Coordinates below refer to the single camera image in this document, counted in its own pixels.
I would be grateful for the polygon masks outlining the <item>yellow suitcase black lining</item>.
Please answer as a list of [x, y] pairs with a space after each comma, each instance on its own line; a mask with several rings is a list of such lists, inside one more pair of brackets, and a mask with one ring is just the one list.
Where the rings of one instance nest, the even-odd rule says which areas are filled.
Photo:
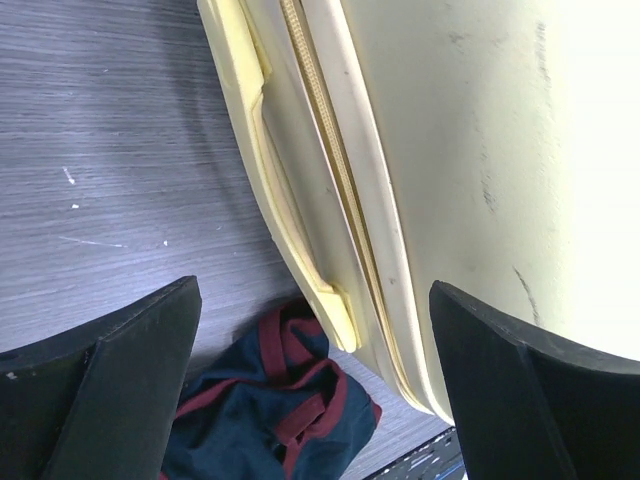
[[635, 1], [202, 1], [241, 158], [325, 333], [452, 420], [450, 283], [639, 356]]

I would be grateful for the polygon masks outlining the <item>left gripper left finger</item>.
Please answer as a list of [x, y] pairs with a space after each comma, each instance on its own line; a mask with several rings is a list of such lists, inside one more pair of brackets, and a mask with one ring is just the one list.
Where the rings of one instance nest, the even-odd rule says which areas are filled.
[[201, 307], [185, 276], [3, 352], [2, 478], [158, 478]]

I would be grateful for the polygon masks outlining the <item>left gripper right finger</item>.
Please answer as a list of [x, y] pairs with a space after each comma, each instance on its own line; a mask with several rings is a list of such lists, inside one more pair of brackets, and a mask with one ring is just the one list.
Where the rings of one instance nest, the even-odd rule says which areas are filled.
[[471, 479], [636, 479], [639, 364], [436, 281], [429, 309]]

